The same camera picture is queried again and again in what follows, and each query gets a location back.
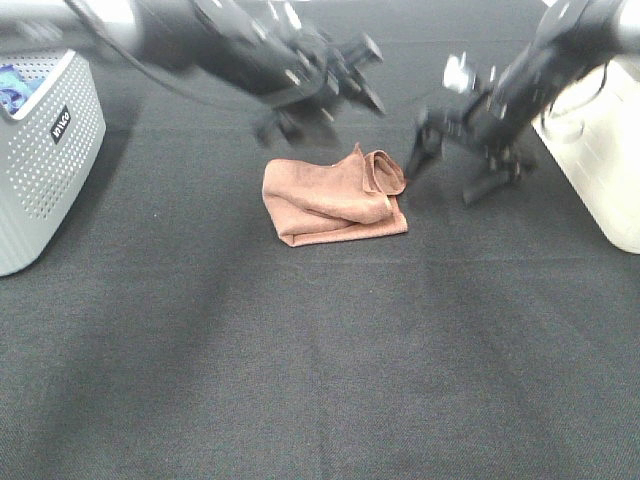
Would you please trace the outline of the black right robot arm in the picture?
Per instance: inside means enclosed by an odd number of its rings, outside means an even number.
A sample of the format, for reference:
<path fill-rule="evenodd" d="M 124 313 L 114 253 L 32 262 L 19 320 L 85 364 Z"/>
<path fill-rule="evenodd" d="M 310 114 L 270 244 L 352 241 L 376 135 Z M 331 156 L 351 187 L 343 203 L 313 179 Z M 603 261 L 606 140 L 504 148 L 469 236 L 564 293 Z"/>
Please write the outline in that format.
<path fill-rule="evenodd" d="M 421 111 L 406 178 L 416 178 L 439 159 L 442 143 L 449 139 L 486 162 L 485 170 L 464 188 L 465 203 L 518 182 L 536 166 L 516 145 L 531 121 L 571 83 L 616 56 L 638 52 L 638 2 L 557 1 L 547 8 L 527 47 L 488 81 L 465 55 L 450 56 L 442 84 L 471 100 L 460 110 Z"/>

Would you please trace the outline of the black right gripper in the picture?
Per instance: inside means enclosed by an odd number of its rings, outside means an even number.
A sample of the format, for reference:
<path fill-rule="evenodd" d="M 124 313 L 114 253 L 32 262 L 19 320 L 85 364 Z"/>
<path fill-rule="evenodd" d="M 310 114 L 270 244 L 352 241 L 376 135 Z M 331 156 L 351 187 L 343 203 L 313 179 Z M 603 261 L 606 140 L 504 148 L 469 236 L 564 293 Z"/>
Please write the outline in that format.
<path fill-rule="evenodd" d="M 405 166 L 406 178 L 418 178 L 441 157 L 444 139 L 479 155 L 486 167 L 463 188 L 465 205 L 471 205 L 496 189 L 518 182 L 537 167 L 535 159 L 518 146 L 528 122 L 515 121 L 484 92 L 465 108 L 424 108 L 416 123 L 416 137 Z"/>

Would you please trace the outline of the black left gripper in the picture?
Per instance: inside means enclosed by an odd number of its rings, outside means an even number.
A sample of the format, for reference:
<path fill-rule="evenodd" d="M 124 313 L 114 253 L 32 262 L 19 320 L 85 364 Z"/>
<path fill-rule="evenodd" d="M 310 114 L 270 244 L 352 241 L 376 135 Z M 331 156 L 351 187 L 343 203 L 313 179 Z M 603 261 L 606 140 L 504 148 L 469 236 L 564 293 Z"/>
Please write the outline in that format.
<path fill-rule="evenodd" d="M 261 145 L 271 145 L 277 135 L 293 146 L 338 145 L 334 123 L 346 102 L 385 115 L 382 100 L 361 71 L 364 66 L 383 61 L 380 48 L 370 36 L 363 34 L 338 46 L 329 45 L 317 65 L 305 56 L 301 60 L 313 76 L 304 81 L 302 72 L 285 72 L 293 86 L 266 100 L 271 111 L 254 127 Z"/>

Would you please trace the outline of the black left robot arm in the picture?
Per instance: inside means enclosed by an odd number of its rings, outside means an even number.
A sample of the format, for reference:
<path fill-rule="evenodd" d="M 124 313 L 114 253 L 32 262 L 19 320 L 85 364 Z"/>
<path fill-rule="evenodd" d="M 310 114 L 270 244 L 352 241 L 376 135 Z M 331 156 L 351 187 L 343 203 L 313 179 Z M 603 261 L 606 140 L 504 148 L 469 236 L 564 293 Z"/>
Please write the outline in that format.
<path fill-rule="evenodd" d="M 263 145 L 336 143 L 334 122 L 349 102 L 383 115 L 362 74 L 382 53 L 366 34 L 338 43 L 302 20 L 288 1 L 268 1 L 256 18 L 235 1 L 4 1 L 1 52 L 73 49 L 123 59 L 198 103 L 177 84 L 198 68 L 262 103 L 254 131 Z"/>

